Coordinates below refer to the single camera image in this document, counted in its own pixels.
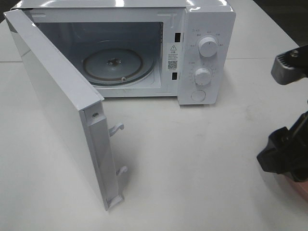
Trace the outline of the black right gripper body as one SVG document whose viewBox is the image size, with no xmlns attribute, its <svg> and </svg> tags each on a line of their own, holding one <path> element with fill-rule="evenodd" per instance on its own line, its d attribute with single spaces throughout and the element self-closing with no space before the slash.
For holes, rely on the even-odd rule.
<svg viewBox="0 0 308 231">
<path fill-rule="evenodd" d="M 308 180 L 308 112 L 289 129 L 288 168 L 294 182 Z"/>
</svg>

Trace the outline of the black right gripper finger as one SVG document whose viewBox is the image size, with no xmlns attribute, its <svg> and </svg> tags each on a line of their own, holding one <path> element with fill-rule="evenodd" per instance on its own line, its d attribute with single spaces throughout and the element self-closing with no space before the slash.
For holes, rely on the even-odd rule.
<svg viewBox="0 0 308 231">
<path fill-rule="evenodd" d="M 287 127 L 280 128 L 269 135 L 267 146 L 257 155 L 257 161 L 265 172 L 283 174 L 294 182 L 301 179 L 296 173 L 300 168 L 297 163 L 301 156 L 301 145 L 286 135 Z"/>
</svg>

